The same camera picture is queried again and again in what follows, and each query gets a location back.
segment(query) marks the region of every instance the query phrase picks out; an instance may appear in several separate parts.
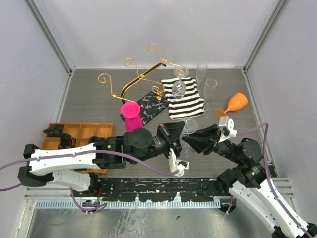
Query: metal floor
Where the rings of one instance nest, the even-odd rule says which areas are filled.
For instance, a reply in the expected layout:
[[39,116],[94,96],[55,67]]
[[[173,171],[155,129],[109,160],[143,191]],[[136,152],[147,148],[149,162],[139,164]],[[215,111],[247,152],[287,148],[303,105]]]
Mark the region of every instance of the metal floor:
[[[196,77],[196,70],[190,69],[189,76]],[[115,135],[122,135],[125,132],[123,120],[120,118],[122,102],[110,94],[110,82],[99,83],[99,74],[107,72],[112,76],[113,92],[121,92],[123,86],[134,79],[134,69],[78,69],[75,71],[70,83],[69,92],[61,115],[60,122],[109,122],[114,124]],[[147,78],[160,81],[163,78],[173,78],[173,69],[157,69]],[[215,114],[217,109],[226,109],[229,99],[236,93],[244,93],[249,97],[245,80],[240,69],[208,69],[205,79],[214,78],[218,81],[217,88],[211,96],[211,108],[201,117],[195,118],[199,128],[205,128],[213,123],[219,123]],[[126,93],[126,98],[138,101],[141,97],[151,91],[152,83],[142,81],[132,86]],[[239,132],[247,131],[256,126],[251,104],[238,112],[228,113],[235,122],[235,129]],[[161,122],[172,122],[168,117],[167,109],[150,121],[145,128],[152,135],[156,135],[157,126]],[[258,132],[248,135],[249,138],[257,140],[260,137]],[[232,141],[239,143],[241,138],[233,138]],[[151,166],[163,171],[169,170],[169,165],[164,155],[147,160]],[[217,177],[228,168],[235,167],[235,164],[217,154],[208,156],[197,155],[196,159],[190,160],[190,171],[187,177]],[[141,165],[127,164],[124,170],[111,170],[109,176],[114,177],[157,177],[155,172],[148,170]]]
[[228,216],[218,209],[106,210],[93,216],[78,209],[37,209],[33,217],[27,238],[271,237],[242,203]]

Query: black and white striped cloth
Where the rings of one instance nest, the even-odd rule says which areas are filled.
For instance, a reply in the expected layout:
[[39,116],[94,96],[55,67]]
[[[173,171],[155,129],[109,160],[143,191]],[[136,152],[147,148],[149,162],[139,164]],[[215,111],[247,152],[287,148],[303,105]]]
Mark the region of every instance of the black and white striped cloth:
[[184,97],[176,99],[173,97],[173,84],[179,78],[162,79],[165,87],[164,94],[168,100],[168,115],[171,119],[181,119],[185,117],[198,117],[204,114],[204,100],[200,98],[197,91],[197,82],[194,78],[182,78],[186,84]]

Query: white enclosure wall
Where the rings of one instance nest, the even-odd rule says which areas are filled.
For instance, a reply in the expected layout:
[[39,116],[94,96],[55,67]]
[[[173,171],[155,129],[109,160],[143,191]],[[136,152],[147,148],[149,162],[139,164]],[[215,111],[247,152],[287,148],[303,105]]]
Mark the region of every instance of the white enclosure wall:
[[[41,145],[54,120],[67,72],[24,0],[0,1],[1,165],[23,159],[24,145]],[[0,172],[0,188],[19,183],[15,166]],[[14,237],[25,187],[0,192],[0,237]]]
[[275,0],[35,0],[56,25],[76,68],[139,66],[159,61],[146,50],[157,43],[163,57],[188,67],[244,66]]
[[249,74],[280,176],[317,222],[317,1],[289,1]]

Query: wooden tray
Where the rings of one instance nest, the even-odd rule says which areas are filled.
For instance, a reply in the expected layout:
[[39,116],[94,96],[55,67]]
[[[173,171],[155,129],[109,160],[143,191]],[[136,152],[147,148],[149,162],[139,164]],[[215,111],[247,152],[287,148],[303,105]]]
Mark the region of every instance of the wooden tray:
[[[114,126],[112,123],[50,123],[49,127],[53,125],[63,125],[63,133],[70,134],[76,139],[75,147],[88,145],[91,136],[104,137],[113,136]],[[42,149],[43,150],[57,150],[60,142],[60,137],[49,137],[45,135]],[[92,170],[77,171],[78,173],[94,172],[97,175],[107,175],[108,170]]]

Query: gold decorative holder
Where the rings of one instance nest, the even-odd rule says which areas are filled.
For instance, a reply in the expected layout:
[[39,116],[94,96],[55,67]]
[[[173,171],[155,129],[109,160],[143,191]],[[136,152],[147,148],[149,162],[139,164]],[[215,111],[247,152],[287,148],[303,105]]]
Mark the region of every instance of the gold decorative holder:
[[148,44],[147,50],[150,51],[150,52],[154,52],[154,51],[155,51],[155,47],[157,47],[157,49],[158,49],[158,53],[159,53],[159,57],[160,57],[160,62],[157,63],[156,65],[154,65],[153,67],[149,68],[149,69],[148,69],[147,71],[145,71],[144,73],[139,74],[138,63],[137,63],[137,61],[136,61],[134,58],[126,58],[126,59],[124,60],[124,65],[125,65],[126,67],[132,67],[131,61],[134,61],[134,64],[135,64],[135,67],[136,67],[136,70],[137,70],[137,77],[136,77],[135,79],[133,79],[132,81],[130,81],[129,83],[127,83],[127,84],[123,87],[123,89],[122,89],[122,91],[121,91],[121,94],[113,93],[113,91],[112,91],[112,77],[111,77],[110,74],[108,74],[108,73],[102,73],[102,74],[100,74],[100,75],[98,76],[98,81],[99,81],[100,83],[106,83],[106,77],[105,77],[105,75],[107,75],[107,76],[110,78],[111,95],[112,95],[113,97],[115,97],[115,98],[121,99],[122,102],[123,102],[123,104],[125,103],[125,100],[126,100],[126,101],[129,101],[129,102],[134,102],[134,101],[132,101],[132,100],[126,99],[126,98],[125,98],[125,93],[128,91],[128,89],[129,89],[130,87],[132,87],[133,85],[135,85],[137,82],[139,82],[139,81],[141,81],[141,80],[149,81],[149,82],[152,82],[152,83],[161,85],[161,86],[162,86],[162,90],[160,90],[159,87],[157,87],[157,86],[155,86],[155,85],[152,87],[152,91],[153,91],[154,93],[156,93],[156,94],[157,94],[157,98],[158,98],[159,100],[161,100],[162,94],[163,94],[163,92],[164,92],[164,86],[163,86],[163,84],[161,84],[160,82],[156,82],[156,81],[153,81],[153,80],[146,79],[145,77],[146,77],[147,75],[149,75],[150,73],[152,73],[153,71],[155,71],[155,70],[156,70],[157,68],[159,68],[160,66],[162,66],[162,65],[166,66],[166,64],[170,64],[170,65],[182,67],[183,69],[185,69],[184,75],[188,72],[188,68],[185,67],[185,66],[179,65],[179,64],[175,64],[175,63],[168,62],[168,61],[167,61],[167,58],[162,58],[162,53],[161,53],[160,48],[159,48],[159,46],[158,46],[157,44],[154,44],[154,43]]

